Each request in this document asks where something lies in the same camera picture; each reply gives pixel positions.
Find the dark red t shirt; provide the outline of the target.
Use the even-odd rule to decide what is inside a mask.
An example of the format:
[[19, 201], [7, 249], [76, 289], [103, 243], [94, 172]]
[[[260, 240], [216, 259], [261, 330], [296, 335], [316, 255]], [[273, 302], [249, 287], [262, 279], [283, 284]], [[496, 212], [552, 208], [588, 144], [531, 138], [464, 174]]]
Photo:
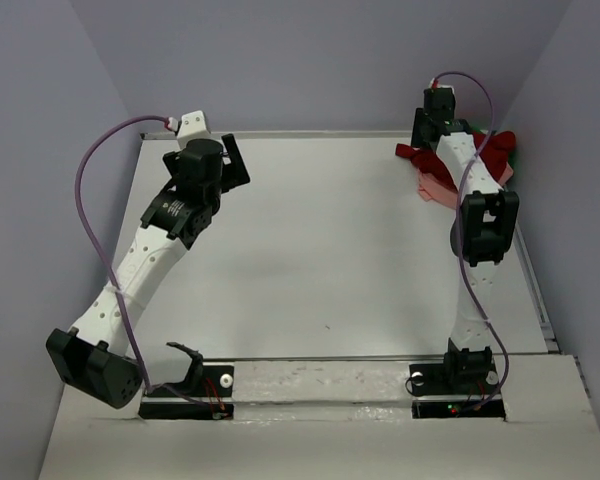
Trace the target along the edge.
[[[487, 170], [501, 186], [514, 174], [509, 160], [516, 146], [516, 135], [512, 131], [501, 131], [491, 136], [481, 153]], [[418, 192], [425, 201], [436, 201], [449, 208], [454, 207], [457, 199], [456, 185], [447, 167], [433, 151], [398, 143], [395, 155], [409, 160], [418, 170]]]

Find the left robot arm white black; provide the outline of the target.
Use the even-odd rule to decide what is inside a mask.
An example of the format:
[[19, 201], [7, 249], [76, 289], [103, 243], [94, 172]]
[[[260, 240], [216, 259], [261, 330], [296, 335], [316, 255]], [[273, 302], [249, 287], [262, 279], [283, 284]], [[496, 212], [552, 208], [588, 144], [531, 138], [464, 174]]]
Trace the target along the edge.
[[249, 173], [233, 134], [197, 138], [164, 155], [170, 178], [140, 219], [131, 245], [92, 305], [71, 327], [54, 329], [46, 350], [68, 386], [112, 407], [150, 391], [133, 333], [170, 270], [219, 212], [221, 197]]

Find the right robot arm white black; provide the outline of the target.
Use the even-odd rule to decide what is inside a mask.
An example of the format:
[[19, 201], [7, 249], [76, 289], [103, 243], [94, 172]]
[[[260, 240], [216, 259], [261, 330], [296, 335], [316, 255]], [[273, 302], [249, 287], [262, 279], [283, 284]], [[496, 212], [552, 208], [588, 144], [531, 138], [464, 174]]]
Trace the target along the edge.
[[466, 121], [455, 117], [451, 86], [432, 84], [414, 118], [412, 145], [434, 151], [457, 188], [452, 253], [459, 264], [456, 319], [437, 363], [409, 367], [406, 387], [416, 397], [475, 395], [495, 373], [486, 312], [499, 264], [511, 248], [519, 197], [488, 171]]

